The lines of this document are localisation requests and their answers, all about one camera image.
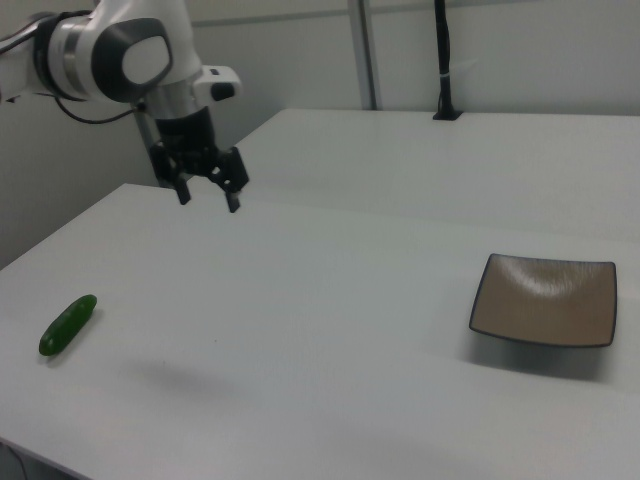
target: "white wall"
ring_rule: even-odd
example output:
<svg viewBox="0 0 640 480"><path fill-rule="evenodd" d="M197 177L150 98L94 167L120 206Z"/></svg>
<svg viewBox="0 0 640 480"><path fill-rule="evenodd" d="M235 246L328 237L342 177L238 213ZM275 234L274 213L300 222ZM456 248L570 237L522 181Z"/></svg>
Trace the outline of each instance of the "white wall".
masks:
<svg viewBox="0 0 640 480"><path fill-rule="evenodd" d="M374 12L386 12L373 17L385 109L436 108L432 3L372 0ZM456 107L482 112L640 113L640 1L448 4ZM401 11L394 13L394 8Z"/></svg>
<svg viewBox="0 0 640 480"><path fill-rule="evenodd" d="M346 15L217 25L195 29L203 62L228 65L241 98L218 104L219 143L237 143L284 108L361 108Z"/></svg>
<svg viewBox="0 0 640 480"><path fill-rule="evenodd" d="M216 109L220 146L237 143L283 108L360 107L346 0L187 3L199 25L196 47L203 61L234 67L245 84L242 98ZM92 5L2 0L0 35L37 11ZM217 23L206 26L209 21ZM74 108L93 118L122 110ZM155 184L133 119L80 125L45 98L24 97L0 107L0 157L0 267L122 183Z"/></svg>
<svg viewBox="0 0 640 480"><path fill-rule="evenodd" d="M2 0L0 35L37 11L91 5ZM123 109L86 107L79 111L92 118ZM47 98L25 96L0 105L0 267L125 182L155 184L131 118L91 127L67 118Z"/></svg>

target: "cucumber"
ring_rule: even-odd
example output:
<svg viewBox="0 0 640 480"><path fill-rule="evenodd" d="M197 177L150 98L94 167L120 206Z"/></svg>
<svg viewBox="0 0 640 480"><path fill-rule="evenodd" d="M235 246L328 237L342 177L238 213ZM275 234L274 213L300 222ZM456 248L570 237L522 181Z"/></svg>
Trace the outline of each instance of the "cucumber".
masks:
<svg viewBox="0 0 640 480"><path fill-rule="evenodd" d="M85 295L73 302L56 318L40 339L40 354L45 357L62 352L84 327L96 307L95 295Z"/></svg>

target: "square plate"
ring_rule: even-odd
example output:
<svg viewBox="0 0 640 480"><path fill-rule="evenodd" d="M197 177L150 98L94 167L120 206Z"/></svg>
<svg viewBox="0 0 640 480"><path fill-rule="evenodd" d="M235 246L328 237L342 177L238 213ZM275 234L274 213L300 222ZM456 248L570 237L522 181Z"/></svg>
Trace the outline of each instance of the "square plate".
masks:
<svg viewBox="0 0 640 480"><path fill-rule="evenodd" d="M616 266L493 254L469 328L520 342L606 347L616 327Z"/></svg>

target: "robotic arm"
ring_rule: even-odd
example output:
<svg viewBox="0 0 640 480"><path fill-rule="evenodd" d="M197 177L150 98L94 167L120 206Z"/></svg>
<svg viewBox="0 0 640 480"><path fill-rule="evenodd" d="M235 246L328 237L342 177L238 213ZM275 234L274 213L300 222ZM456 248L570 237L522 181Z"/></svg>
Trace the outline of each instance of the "robotic arm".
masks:
<svg viewBox="0 0 640 480"><path fill-rule="evenodd" d="M93 12L41 13L0 39L0 103L22 93L135 104L161 140L149 154L184 205L184 174L209 178L235 212L248 183L236 148L215 144L210 108L241 93L228 67L203 66L180 0L102 0Z"/></svg>

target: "white table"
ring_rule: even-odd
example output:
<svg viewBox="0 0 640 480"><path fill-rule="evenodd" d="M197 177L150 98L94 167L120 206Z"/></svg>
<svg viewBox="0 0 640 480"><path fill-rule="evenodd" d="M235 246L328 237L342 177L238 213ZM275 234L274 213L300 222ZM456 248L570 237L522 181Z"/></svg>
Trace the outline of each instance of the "white table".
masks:
<svg viewBox="0 0 640 480"><path fill-rule="evenodd" d="M0 272L0 438L93 480L637 479L638 132L286 111L235 215L124 186ZM615 261L613 346L469 331L492 252Z"/></svg>

